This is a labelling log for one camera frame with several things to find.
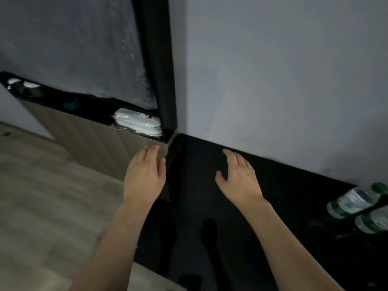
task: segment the wooden cabinet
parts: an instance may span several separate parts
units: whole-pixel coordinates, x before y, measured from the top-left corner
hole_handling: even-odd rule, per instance
[[[123,180],[132,157],[144,146],[160,145],[158,161],[173,141],[162,143],[82,117],[19,100],[81,165]]]

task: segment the gray bedsheet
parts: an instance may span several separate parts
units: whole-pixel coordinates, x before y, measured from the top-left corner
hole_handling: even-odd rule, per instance
[[[157,108],[131,0],[0,0],[0,70]]]

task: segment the white wall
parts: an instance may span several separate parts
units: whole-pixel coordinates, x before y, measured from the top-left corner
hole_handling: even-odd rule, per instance
[[[388,181],[388,0],[170,0],[180,132]]]
[[[47,138],[53,138],[46,129],[0,85],[0,121],[12,124]]]

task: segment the wooden floor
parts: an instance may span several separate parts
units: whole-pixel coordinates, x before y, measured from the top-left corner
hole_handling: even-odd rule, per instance
[[[67,290],[122,191],[53,141],[0,124],[0,290]],[[129,290],[183,289],[134,264]]]

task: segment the green bottle cap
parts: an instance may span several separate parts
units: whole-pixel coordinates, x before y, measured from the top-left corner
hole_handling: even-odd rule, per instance
[[[388,186],[379,181],[371,185],[372,190],[377,194],[388,194]]]

